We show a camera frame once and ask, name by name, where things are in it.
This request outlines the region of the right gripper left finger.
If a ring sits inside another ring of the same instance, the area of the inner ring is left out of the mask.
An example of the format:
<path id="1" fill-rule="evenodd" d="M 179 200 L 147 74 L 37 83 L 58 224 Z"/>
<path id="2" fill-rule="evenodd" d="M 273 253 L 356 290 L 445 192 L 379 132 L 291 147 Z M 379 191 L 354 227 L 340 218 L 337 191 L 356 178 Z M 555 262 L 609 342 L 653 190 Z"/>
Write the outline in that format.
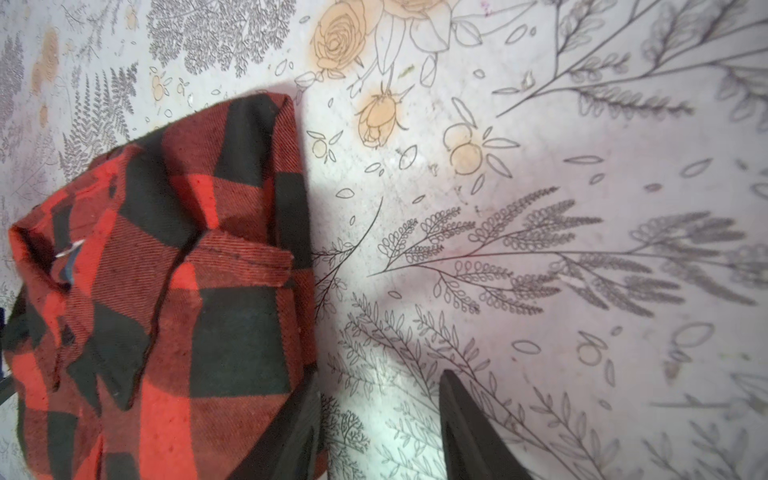
<path id="1" fill-rule="evenodd" d="M 306 368 L 298 387 L 229 479 L 314 479 L 320 431 L 318 373 Z"/>

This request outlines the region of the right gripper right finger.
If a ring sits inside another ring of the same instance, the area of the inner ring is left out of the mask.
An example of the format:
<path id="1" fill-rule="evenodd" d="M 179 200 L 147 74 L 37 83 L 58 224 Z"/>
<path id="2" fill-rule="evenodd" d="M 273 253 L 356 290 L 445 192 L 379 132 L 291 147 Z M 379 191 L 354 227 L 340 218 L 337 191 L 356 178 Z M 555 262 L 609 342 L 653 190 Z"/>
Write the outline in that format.
<path id="1" fill-rule="evenodd" d="M 439 410 L 448 480 L 532 480 L 452 370 L 441 375 Z"/>

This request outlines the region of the red black plaid shirt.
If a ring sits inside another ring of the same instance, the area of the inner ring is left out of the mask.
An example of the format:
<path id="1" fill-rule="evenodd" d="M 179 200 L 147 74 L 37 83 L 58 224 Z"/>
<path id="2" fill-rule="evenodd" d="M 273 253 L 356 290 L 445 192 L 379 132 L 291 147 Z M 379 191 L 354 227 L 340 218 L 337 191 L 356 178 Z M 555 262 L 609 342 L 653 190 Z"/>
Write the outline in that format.
<path id="1" fill-rule="evenodd" d="M 39 479 L 315 479 L 265 452 L 316 381 L 309 203 L 284 94 L 228 100 L 96 157 L 8 232 L 2 347 Z"/>

